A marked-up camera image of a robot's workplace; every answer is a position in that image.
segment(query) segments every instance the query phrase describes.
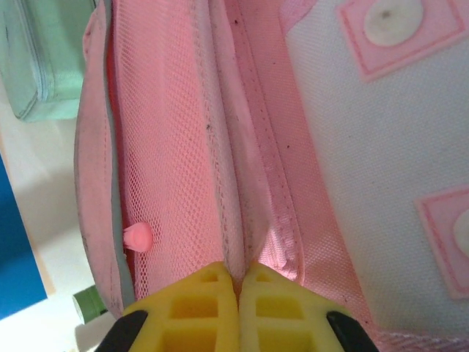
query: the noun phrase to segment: pink mesh pocket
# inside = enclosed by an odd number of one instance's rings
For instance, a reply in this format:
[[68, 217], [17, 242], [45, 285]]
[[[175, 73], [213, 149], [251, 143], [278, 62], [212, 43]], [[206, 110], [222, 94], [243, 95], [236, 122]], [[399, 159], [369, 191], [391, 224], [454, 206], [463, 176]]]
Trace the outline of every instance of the pink mesh pocket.
[[153, 232], [152, 248], [135, 254], [136, 298], [224, 257], [241, 280], [243, 232], [208, 5], [114, 7], [125, 223]]

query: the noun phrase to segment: pink backpack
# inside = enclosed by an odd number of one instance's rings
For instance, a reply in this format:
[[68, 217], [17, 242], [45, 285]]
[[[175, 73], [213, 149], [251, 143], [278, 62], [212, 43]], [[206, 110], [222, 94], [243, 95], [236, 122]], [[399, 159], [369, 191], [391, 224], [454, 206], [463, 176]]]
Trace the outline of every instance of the pink backpack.
[[381, 351], [469, 351], [468, 33], [467, 0], [101, 0], [75, 178], [106, 306], [258, 260]]

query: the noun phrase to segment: seam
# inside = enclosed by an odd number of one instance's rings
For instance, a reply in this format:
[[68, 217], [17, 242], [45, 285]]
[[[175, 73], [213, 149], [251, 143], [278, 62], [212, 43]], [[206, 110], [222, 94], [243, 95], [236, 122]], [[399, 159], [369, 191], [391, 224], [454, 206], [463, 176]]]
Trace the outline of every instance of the seam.
[[280, 6], [280, 27], [282, 34], [286, 36], [298, 22], [309, 14], [317, 0], [285, 0]]
[[[197, 8], [196, 8], [196, 4], [195, 4], [195, 1], [193, 0], [192, 3], [191, 3], [191, 11], [193, 11], [194, 13], [194, 16], [191, 16], [192, 19], [193, 19], [193, 28], [194, 28], [194, 37], [196, 38], [196, 42], [198, 45], [196, 45], [195, 47], [195, 50], [196, 50], [196, 57], [197, 57], [197, 63], [196, 63], [196, 70], [197, 70], [197, 73], [201, 76], [201, 85], [202, 85], [202, 94], [204, 96], [204, 101], [208, 101], [209, 100], [209, 97], [207, 96], [207, 81], [206, 81], [206, 76], [207, 76], [207, 73], [206, 73], [206, 70], [204, 68], [204, 64], [202, 62], [202, 58], [201, 58], [201, 53], [200, 53], [200, 50], [199, 50], [199, 44], [201, 42], [201, 39], [200, 39], [200, 29], [199, 29], [199, 26], [197, 25], [198, 24], [198, 18], [196, 16], [196, 11], [197, 11]], [[202, 102], [201, 103], [201, 110], [202, 110], [202, 114], [204, 116], [204, 118], [206, 119], [206, 122], [209, 126], [212, 126], [213, 125], [213, 121], [212, 121], [212, 118], [211, 118], [211, 111], [210, 111], [210, 107], [209, 105], [205, 105], [203, 104]], [[218, 198], [218, 202], [219, 202], [219, 216], [220, 216], [220, 221], [221, 221], [221, 240], [222, 240], [222, 248], [224, 249], [224, 251], [226, 251], [226, 258], [227, 258], [227, 265], [229, 264], [229, 258], [230, 258], [230, 238], [229, 236], [227, 235], [227, 223], [226, 223], [226, 215], [225, 215], [225, 204], [224, 204], [224, 195], [223, 195], [223, 192], [221, 191], [222, 187], [222, 179], [220, 178], [220, 163], [218, 162], [220, 160], [220, 156], [218, 154], [218, 150], [219, 150], [219, 143], [218, 143], [218, 139], [215, 135], [215, 133], [213, 132], [213, 129], [212, 128], [209, 128], [208, 130], [205, 129], [207, 131], [207, 135], [208, 135], [208, 140], [209, 140], [209, 150], [210, 150], [210, 156], [211, 156], [211, 161], [212, 161], [212, 166], [213, 166], [213, 171], [214, 171], [214, 175], [215, 175], [215, 181], [216, 181], [216, 184], [215, 184], [215, 196], [217, 196]]]
[[[236, 1], [234, 1], [234, 2], [235, 2], [235, 4], [232, 4], [232, 6], [235, 7], [235, 9], [236, 9], [237, 13], [239, 14], [239, 16], [241, 18], [243, 18], [243, 14], [240, 11], [239, 4]], [[249, 94], [249, 90], [252, 90], [252, 89], [246, 89], [246, 87], [247, 87], [246, 82], [250, 81], [252, 83], [252, 87], [254, 88], [254, 92], [255, 92], [255, 94], [253, 94], [253, 96], [260, 96], [260, 95], [262, 96], [259, 99], [259, 102], [261, 103], [262, 108], [259, 109], [259, 110], [260, 110], [260, 113], [262, 115], [261, 118], [262, 118], [262, 124], [264, 125], [264, 128], [263, 128], [264, 130], [262, 131], [262, 128], [259, 126], [259, 123], [257, 122], [259, 120], [253, 118], [252, 123], [253, 123], [253, 127], [254, 127], [254, 132], [256, 134], [256, 142], [257, 142], [257, 144], [259, 146], [259, 149], [261, 151], [260, 154], [261, 154], [261, 158], [262, 158], [263, 167], [264, 167], [265, 170], [267, 170], [267, 167], [266, 167], [267, 165], [273, 166], [273, 172], [275, 172], [275, 174], [277, 176], [277, 180], [280, 184], [280, 189], [279, 190], [277, 190], [276, 187], [272, 187], [272, 178], [269, 177], [269, 174], [271, 174], [271, 173], [266, 172], [267, 182], [269, 183], [270, 195], [273, 198], [273, 200], [278, 198], [278, 196], [279, 196], [278, 193], [280, 193], [284, 198], [284, 204], [285, 205], [280, 205], [279, 202], [273, 201], [273, 204], [274, 204], [273, 209], [275, 211], [278, 208], [283, 208], [284, 212], [286, 214], [288, 214], [288, 222], [289, 222], [290, 229], [292, 231], [293, 247], [295, 249], [295, 253], [293, 254], [293, 261], [294, 261], [294, 265], [296, 267], [296, 271], [298, 272], [298, 279], [299, 279], [300, 282], [303, 282], [303, 280], [304, 280], [303, 244], [302, 244], [302, 240], [301, 240], [301, 235], [298, 233], [298, 223], [296, 221], [296, 216], [294, 214], [294, 210], [292, 210], [291, 207], [288, 205], [288, 203], [292, 203], [292, 199], [291, 199], [291, 195], [287, 194], [287, 192], [285, 190], [285, 186], [287, 186], [287, 188], [288, 188], [287, 180], [285, 179], [284, 172], [282, 172], [283, 170], [282, 171], [280, 170], [280, 166], [283, 169], [283, 164], [282, 164], [280, 156], [278, 154], [278, 146], [277, 146], [275, 140], [273, 140], [273, 138], [272, 138], [273, 130], [272, 130], [272, 127], [270, 125], [270, 121], [268, 121], [268, 118], [267, 118], [268, 117], [268, 111], [267, 111], [267, 107], [265, 105], [264, 95], [263, 95], [263, 92], [262, 92], [262, 85], [259, 82], [259, 76], [257, 75], [257, 71], [255, 70], [256, 66], [254, 64], [254, 58], [252, 56], [252, 50], [251, 50], [251, 46], [250, 46], [250, 43], [249, 43], [247, 32], [245, 30], [245, 26], [244, 25], [236, 26], [236, 30], [239, 31], [239, 34], [241, 36], [241, 43], [240, 44], [244, 48], [245, 59], [250, 62], [249, 67], [254, 67], [254, 69], [249, 69], [249, 71], [243, 70], [240, 67], [240, 75], [243, 79], [243, 86], [245, 87], [245, 91], [246, 91], [246, 99], [248, 101], [248, 105], [250, 106], [250, 109], [253, 106], [253, 98], [252, 98], [251, 94]], [[239, 67], [240, 56], [238, 54], [237, 54], [237, 61], [238, 61], [238, 67]], [[266, 143], [267, 144], [267, 150], [275, 150], [275, 151], [277, 151], [277, 153], [273, 152], [273, 153], [268, 155], [265, 152], [266, 146], [265, 146], [265, 143], [262, 141], [263, 137], [267, 138], [267, 143]], [[281, 216], [277, 215], [276, 216], [276, 221], [277, 221], [278, 224], [280, 224], [278, 229], [281, 233], [281, 235], [279, 236], [279, 240], [281, 241], [281, 244], [284, 247], [285, 257], [287, 258], [287, 260], [291, 260], [291, 256], [289, 256], [290, 251], [288, 251], [287, 242], [285, 241], [284, 227], [282, 226], [282, 224], [280, 222], [280, 219], [281, 219]]]

